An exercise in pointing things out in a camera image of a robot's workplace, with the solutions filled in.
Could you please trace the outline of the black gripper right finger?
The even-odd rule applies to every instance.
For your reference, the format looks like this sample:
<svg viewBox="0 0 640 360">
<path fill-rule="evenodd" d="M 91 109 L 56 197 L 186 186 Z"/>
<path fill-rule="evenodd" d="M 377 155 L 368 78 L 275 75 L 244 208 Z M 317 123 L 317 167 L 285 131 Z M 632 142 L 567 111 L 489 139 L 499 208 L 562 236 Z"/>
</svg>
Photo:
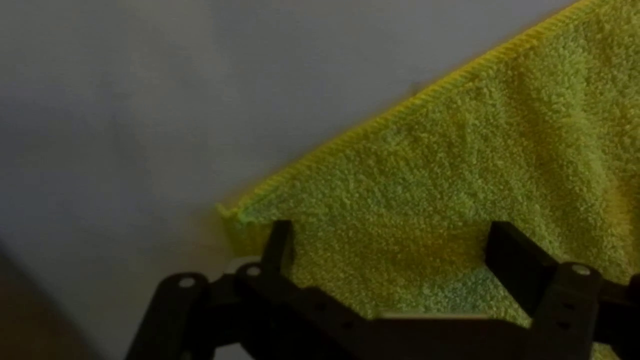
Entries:
<svg viewBox="0 0 640 360">
<path fill-rule="evenodd" d="M 600 273 L 557 262 L 510 222 L 494 222 L 486 266 L 532 319 L 596 319 Z"/>
</svg>

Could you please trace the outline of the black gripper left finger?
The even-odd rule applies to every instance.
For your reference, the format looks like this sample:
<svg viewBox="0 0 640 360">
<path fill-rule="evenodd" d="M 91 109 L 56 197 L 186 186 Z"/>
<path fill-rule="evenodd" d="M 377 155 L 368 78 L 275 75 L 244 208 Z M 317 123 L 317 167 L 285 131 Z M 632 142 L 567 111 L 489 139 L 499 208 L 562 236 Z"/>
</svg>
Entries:
<svg viewBox="0 0 640 360">
<path fill-rule="evenodd" d="M 234 277 L 237 279 L 285 279 L 294 263 L 294 226 L 290 220 L 272 224 L 262 255 L 241 263 Z"/>
</svg>

